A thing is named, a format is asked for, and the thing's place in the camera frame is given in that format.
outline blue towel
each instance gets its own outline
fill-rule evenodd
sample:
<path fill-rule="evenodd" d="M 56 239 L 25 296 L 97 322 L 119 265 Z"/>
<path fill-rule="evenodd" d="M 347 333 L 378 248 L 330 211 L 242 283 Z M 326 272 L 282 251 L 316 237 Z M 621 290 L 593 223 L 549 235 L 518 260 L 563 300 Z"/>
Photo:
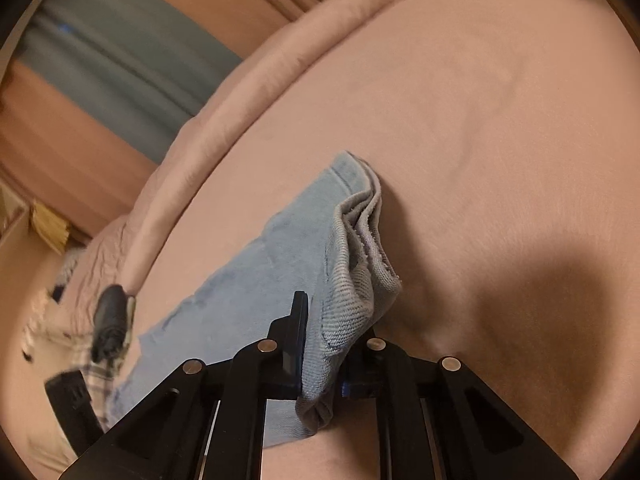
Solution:
<path fill-rule="evenodd" d="M 332 417 L 335 376 L 349 348 L 391 306 L 400 281 L 378 235 L 375 173 L 347 152 L 256 238 L 140 338 L 136 367 L 110 399 L 116 423 L 183 361 L 232 358 L 286 316 L 293 293 L 310 298 L 297 401 L 270 400 L 264 445 L 304 438 Z"/>

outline wrinkled fabric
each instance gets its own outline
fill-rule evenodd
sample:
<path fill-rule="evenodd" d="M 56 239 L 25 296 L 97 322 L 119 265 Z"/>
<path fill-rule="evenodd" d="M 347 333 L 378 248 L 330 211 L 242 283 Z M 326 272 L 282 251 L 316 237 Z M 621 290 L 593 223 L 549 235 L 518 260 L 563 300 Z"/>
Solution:
<path fill-rule="evenodd" d="M 94 332 L 94 316 L 98 298 L 115 282 L 127 254 L 130 229 L 128 216 L 121 216 L 95 237 L 80 256 L 60 308 L 50 318 L 50 329 L 71 336 L 90 336 Z"/>
<path fill-rule="evenodd" d="M 332 417 L 332 386 L 345 354 L 391 306 L 400 281 L 380 245 L 380 182 L 347 152 L 272 217 L 196 293 L 140 338 L 142 355 L 110 403 L 114 424 L 183 361 L 232 358 L 286 316 L 304 290 L 306 328 L 302 396 L 269 401 L 264 443 L 315 433 Z"/>

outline checkered cloth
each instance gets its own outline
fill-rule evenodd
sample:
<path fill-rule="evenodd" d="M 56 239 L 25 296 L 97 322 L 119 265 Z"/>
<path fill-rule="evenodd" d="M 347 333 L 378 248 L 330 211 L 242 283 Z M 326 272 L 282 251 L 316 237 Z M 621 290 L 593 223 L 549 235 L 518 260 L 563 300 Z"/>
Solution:
<path fill-rule="evenodd" d="M 133 315 L 136 307 L 135 298 L 129 298 L 127 303 L 127 335 L 122 346 L 122 352 L 115 359 L 103 360 L 99 363 L 91 361 L 91 347 L 94 341 L 93 335 L 78 338 L 75 342 L 70 370 L 80 370 L 84 382 L 91 396 L 91 406 L 104 431 L 109 429 L 107 425 L 106 404 L 113 391 L 113 382 L 118 376 L 124 358 L 131 344 L 131 329 Z"/>

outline pink blanket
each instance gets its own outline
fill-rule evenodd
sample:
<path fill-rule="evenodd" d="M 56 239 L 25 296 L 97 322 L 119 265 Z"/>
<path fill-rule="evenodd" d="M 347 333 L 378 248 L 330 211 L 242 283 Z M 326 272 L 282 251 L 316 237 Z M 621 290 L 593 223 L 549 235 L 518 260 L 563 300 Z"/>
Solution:
<path fill-rule="evenodd" d="M 639 100 L 638 51 L 584 2 L 327 1 L 183 128 L 112 276 L 148 330 L 350 150 L 381 177 L 404 284 L 379 334 L 460 356 L 599 478 L 640 418 Z M 371 478 L 369 416 L 268 450 L 264 478 Z"/>

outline blue-gray fabric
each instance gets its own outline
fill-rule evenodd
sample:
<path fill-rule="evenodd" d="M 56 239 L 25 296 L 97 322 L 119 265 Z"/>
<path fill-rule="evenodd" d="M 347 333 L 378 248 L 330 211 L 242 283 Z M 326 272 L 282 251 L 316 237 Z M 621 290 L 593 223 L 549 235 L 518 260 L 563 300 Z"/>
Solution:
<path fill-rule="evenodd" d="M 302 396 L 268 402 L 264 444 L 303 438 L 327 424 L 345 354 L 400 291 L 380 245 L 381 206 L 377 176 L 339 153 L 259 238 L 140 338 L 141 356 L 110 399 L 109 423 L 183 361 L 226 360 L 265 337 L 271 321 L 288 314 L 294 291 L 304 290 L 310 306 Z"/>
<path fill-rule="evenodd" d="M 163 0 L 44 0 L 19 55 L 158 163 L 241 62 Z"/>

